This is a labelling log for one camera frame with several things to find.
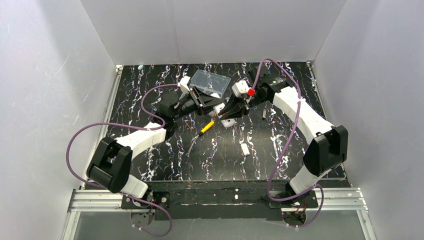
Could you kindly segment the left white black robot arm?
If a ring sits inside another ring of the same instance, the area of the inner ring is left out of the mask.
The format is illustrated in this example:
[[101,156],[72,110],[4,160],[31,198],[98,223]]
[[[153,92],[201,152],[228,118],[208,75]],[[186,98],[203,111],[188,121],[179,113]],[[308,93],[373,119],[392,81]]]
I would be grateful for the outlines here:
[[132,160],[145,150],[165,142],[176,131],[176,120],[193,112],[209,114],[223,100],[192,87],[179,96],[176,92],[163,93],[160,97],[156,116],[142,130],[123,137],[104,137],[100,140],[88,165],[86,174],[96,184],[111,193],[124,193],[142,198],[149,191],[149,185],[130,174]]

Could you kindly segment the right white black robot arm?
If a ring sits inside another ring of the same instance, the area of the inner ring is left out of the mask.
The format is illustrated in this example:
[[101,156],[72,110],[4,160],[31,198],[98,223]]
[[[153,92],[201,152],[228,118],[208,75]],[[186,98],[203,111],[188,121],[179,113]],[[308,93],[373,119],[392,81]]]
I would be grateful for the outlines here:
[[301,97],[294,81],[257,67],[248,74],[257,77],[256,86],[249,86],[245,80],[236,82],[231,87],[229,101],[216,114],[221,120],[241,118],[251,107],[270,102],[291,119],[295,124],[293,128],[300,130],[308,143],[303,166],[286,184],[284,193],[273,197],[268,192],[267,197],[275,202],[293,200],[310,191],[324,175],[346,161],[348,131],[319,115]]

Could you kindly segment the white battery cover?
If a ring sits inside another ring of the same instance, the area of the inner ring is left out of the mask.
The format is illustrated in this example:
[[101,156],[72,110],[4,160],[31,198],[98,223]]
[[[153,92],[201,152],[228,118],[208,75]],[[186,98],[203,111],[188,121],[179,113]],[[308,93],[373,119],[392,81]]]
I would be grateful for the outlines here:
[[249,156],[250,155],[250,150],[249,150],[249,147],[246,143],[241,143],[240,147],[241,147],[241,151],[242,151],[243,156]]

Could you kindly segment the white remote control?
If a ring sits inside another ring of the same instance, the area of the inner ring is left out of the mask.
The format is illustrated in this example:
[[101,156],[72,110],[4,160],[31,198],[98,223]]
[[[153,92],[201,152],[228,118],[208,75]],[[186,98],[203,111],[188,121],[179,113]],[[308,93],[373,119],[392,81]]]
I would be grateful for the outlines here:
[[234,118],[225,118],[225,114],[222,113],[222,110],[225,108],[225,103],[220,103],[218,105],[215,105],[213,107],[213,112],[215,113],[216,117],[219,119],[221,124],[226,128],[232,128],[236,121]]

